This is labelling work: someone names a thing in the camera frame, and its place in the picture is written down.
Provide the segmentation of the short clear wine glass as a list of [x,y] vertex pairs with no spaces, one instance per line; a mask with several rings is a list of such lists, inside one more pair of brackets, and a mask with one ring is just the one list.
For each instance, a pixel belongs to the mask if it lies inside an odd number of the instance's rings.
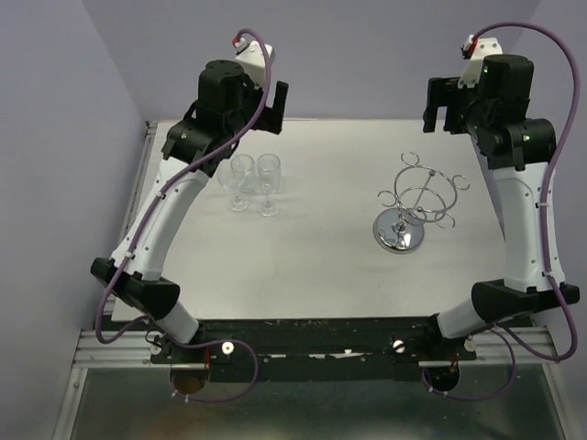
[[230,161],[231,169],[239,177],[239,190],[249,194],[255,191],[255,161],[247,154],[238,154]]

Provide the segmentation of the ribbed wine glass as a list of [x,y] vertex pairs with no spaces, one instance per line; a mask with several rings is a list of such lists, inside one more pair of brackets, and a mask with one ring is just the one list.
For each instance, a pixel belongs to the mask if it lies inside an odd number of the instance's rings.
[[266,191],[269,187],[276,193],[281,186],[281,161],[274,154],[263,154],[257,160],[257,176],[260,190]]

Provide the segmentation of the tall wine glass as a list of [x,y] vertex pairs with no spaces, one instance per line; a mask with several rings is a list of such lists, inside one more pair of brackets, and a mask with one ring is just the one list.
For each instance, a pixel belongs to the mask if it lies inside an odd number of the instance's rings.
[[220,185],[230,192],[227,198],[227,208],[233,212],[244,212],[249,208],[249,198],[240,190],[245,180],[242,170],[234,170],[230,161],[225,159],[216,169],[216,178]]

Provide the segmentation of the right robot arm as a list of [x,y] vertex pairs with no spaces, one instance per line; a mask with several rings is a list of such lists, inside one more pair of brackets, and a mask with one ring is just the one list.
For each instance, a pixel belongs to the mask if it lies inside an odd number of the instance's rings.
[[458,77],[428,81],[423,130],[435,130],[444,107],[444,131],[475,141],[496,184],[505,241],[504,276],[474,283],[469,300],[439,313],[437,328],[423,334],[431,358],[452,352],[455,338],[580,299],[558,259],[552,193],[544,180],[553,174],[555,129],[547,119],[526,115],[534,70],[524,56],[489,55],[471,87]]

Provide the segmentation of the chrome wine glass rack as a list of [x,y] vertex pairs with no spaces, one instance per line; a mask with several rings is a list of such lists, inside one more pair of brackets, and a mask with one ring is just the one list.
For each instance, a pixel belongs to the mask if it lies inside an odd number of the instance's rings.
[[401,154],[400,160],[403,167],[395,174],[392,187],[377,193],[378,198],[389,195],[391,201],[381,203],[383,210],[373,221],[372,234],[382,249],[407,255],[423,244],[426,226],[456,226],[452,210],[471,184],[462,174],[450,176],[426,165],[413,151]]

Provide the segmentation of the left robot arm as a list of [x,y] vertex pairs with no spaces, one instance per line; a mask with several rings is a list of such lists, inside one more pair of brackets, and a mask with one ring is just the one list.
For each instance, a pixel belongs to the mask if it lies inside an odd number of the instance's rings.
[[199,323],[180,302],[178,284],[163,278],[172,241],[197,195],[251,129],[280,134],[288,85],[278,82],[267,106],[271,62],[212,60],[198,78],[197,98],[168,131],[156,180],[126,237],[91,274],[106,294],[144,313],[173,337],[172,352],[197,360]]

